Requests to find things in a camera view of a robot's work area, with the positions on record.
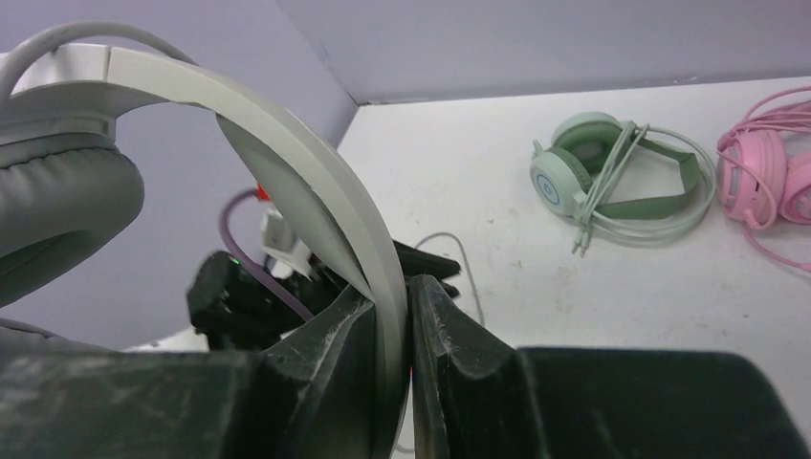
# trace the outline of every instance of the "pink headphones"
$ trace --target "pink headphones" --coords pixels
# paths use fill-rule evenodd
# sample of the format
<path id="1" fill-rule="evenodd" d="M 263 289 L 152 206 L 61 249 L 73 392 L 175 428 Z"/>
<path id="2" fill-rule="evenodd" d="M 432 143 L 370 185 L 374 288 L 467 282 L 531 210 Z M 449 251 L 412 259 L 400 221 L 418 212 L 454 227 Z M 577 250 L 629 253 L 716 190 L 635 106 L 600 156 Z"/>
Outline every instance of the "pink headphones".
<path id="1" fill-rule="evenodd" d="M 753 116 L 764 104 L 804 86 L 771 95 L 752 107 L 743 120 L 718 140 L 718 199 L 728 217 L 745 222 L 746 240 L 764 255 L 811 272 L 800 263 L 761 246 L 752 229 L 771 227 L 779 215 L 811 225 L 811 151 L 788 158 L 779 131 L 811 133 L 811 100 L 783 105 Z"/>

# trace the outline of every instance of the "table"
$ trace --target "table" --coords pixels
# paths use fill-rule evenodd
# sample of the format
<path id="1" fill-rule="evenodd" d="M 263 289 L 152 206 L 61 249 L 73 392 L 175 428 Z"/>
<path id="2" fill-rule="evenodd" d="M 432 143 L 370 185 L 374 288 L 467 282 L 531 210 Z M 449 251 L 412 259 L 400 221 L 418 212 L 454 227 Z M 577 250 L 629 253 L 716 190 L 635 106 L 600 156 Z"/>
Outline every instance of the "table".
<path id="1" fill-rule="evenodd" d="M 596 236 L 584 258 L 573 256 L 576 228 L 541 203 L 529 178 L 532 140 L 548 145 L 555 127 L 579 112 L 674 129 L 714 151 L 754 102 L 809 84 L 811 77 L 365 106 L 339 153 L 392 237 L 413 244 L 442 230 L 462 239 L 486 326 L 507 343 L 733 352 L 768 376 L 811 438 L 811 275 L 756 253 L 718 203 L 674 244 L 624 247 Z M 803 151 L 800 140 L 788 144 Z M 675 191 L 676 170 L 635 157 L 616 196 Z M 809 260 L 808 235 L 782 222 L 762 241 Z M 461 261 L 447 239 L 424 249 Z M 453 283 L 457 304 L 474 316 L 467 279 Z M 407 424 L 403 443 L 412 445 Z"/>

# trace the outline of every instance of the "pink ear cup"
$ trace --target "pink ear cup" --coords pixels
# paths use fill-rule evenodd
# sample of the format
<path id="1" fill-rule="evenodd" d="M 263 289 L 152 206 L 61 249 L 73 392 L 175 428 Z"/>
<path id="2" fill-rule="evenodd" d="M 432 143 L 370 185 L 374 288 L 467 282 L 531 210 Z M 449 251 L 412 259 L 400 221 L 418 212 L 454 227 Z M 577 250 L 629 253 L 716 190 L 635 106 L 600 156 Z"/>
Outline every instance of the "pink ear cup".
<path id="1" fill-rule="evenodd" d="M 795 223 L 811 225 L 811 151 L 789 161 L 780 215 Z"/>
<path id="2" fill-rule="evenodd" d="M 763 186 L 779 198 L 785 186 L 788 159 L 777 131 L 760 130 L 738 134 L 724 150 L 725 155 L 750 167 L 762 183 L 749 172 L 724 158 L 718 160 L 718 199 L 728 217 L 745 221 L 747 210 L 760 222 L 772 220 L 771 208 Z"/>

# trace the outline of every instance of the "red object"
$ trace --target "red object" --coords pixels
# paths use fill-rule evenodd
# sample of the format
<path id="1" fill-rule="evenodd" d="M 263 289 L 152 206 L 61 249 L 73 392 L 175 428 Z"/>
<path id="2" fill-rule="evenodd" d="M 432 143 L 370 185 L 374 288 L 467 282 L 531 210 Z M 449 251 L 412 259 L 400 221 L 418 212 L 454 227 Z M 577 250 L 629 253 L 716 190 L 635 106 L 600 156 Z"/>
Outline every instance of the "red object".
<path id="1" fill-rule="evenodd" d="M 271 197 L 265 192 L 265 188 L 263 188 L 260 184 L 256 184 L 256 197 L 259 198 L 259 201 L 271 200 Z"/>

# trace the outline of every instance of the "green headphones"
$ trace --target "green headphones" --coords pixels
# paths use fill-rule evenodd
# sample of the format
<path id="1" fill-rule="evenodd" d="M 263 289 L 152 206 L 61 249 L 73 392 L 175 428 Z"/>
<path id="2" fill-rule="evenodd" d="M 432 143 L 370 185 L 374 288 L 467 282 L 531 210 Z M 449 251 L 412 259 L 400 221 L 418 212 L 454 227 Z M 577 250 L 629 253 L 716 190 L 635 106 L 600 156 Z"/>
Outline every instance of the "green headphones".
<path id="1" fill-rule="evenodd" d="M 695 149 L 695 154 L 646 139 L 656 132 L 680 140 Z M 582 225 L 577 247 L 584 250 L 591 227 L 604 228 L 616 236 L 631 240 L 657 241 L 681 234 L 696 225 L 712 201 L 714 172 L 712 158 L 695 142 L 666 129 L 620 123 L 610 115 L 589 112 L 566 120 L 552 136 L 546 150 L 535 144 L 530 175 L 537 194 L 554 213 L 572 216 Z M 625 169 L 630 153 L 637 147 L 672 159 L 679 164 L 684 192 L 618 203 L 606 203 Z M 702 157 L 706 169 L 696 158 Z M 699 182 L 704 179 L 705 200 L 698 212 L 664 226 L 624 224 L 617 220 L 661 220 L 685 210 L 692 202 Z"/>

